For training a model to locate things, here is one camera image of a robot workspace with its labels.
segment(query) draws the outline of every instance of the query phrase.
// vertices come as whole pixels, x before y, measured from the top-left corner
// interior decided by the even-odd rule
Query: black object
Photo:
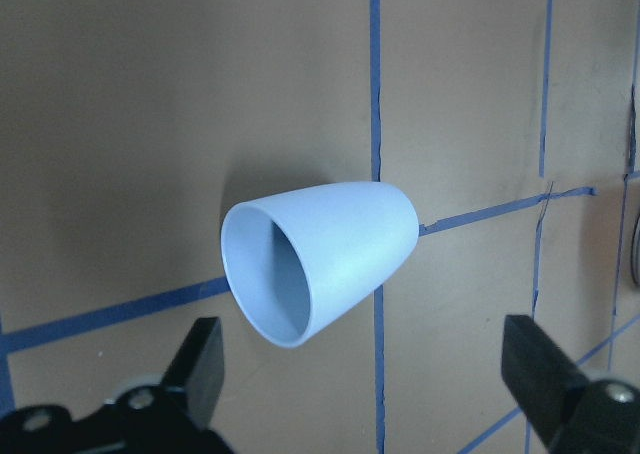
[[[551,454],[639,454],[640,391],[590,381],[529,316],[506,316],[502,379]]]
[[[200,318],[159,385],[131,389],[78,421],[55,405],[14,411],[0,420],[0,453],[231,453],[207,430],[223,381],[220,320]]]

